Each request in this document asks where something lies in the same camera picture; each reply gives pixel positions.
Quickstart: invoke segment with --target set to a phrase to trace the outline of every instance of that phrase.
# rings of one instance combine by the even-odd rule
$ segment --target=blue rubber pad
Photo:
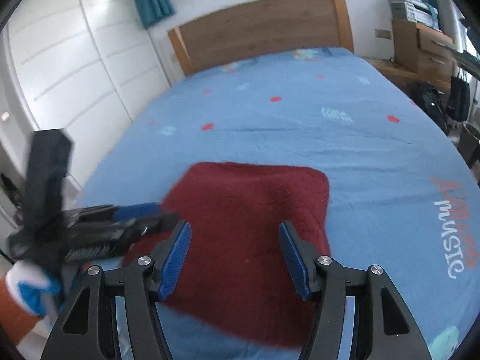
[[[175,289],[190,244],[191,226],[186,222],[182,230],[179,232],[170,254],[165,260],[165,264],[163,264],[161,285],[158,289],[158,297],[162,302],[167,299],[167,296]]]
[[[295,247],[287,227],[283,223],[278,229],[278,240],[280,241],[280,248],[282,249],[283,257],[297,294],[301,295],[305,301],[310,300],[311,290],[308,285],[307,268]]]
[[[158,203],[135,204],[120,207],[112,215],[112,219],[116,222],[123,222],[132,218],[141,218],[142,216],[154,216],[159,214],[160,204]]]

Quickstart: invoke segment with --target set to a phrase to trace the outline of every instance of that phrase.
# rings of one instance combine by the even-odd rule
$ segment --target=red towel
[[[190,250],[166,304],[244,339],[302,346],[314,305],[294,290],[278,226],[290,220],[301,238],[320,254],[330,254],[325,236],[328,191],[326,176],[311,168],[192,166],[162,203],[192,228]],[[165,238],[144,238],[130,249],[124,265]]]

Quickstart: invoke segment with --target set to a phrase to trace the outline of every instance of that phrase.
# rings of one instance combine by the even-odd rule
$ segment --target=stack of books
[[[434,21],[430,9],[426,3],[421,0],[388,0],[392,8],[394,19],[402,19],[413,22],[420,22],[435,30],[438,29],[438,22]]]

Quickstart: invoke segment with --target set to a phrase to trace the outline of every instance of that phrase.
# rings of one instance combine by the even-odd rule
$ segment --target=mattress
[[[332,256],[348,267],[386,269],[433,360],[447,359],[465,337],[480,310],[480,190],[448,138],[367,62],[342,48],[295,50],[185,79],[99,164],[82,205],[161,201],[201,161],[322,171]],[[158,309],[174,358],[297,359],[300,352]],[[352,325],[349,299],[340,359],[349,357]]]

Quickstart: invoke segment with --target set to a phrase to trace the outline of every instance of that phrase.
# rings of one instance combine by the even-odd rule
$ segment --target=white and blue glove
[[[26,312],[44,316],[44,294],[58,295],[62,286],[42,268],[28,261],[17,261],[7,272],[5,283],[12,299]]]

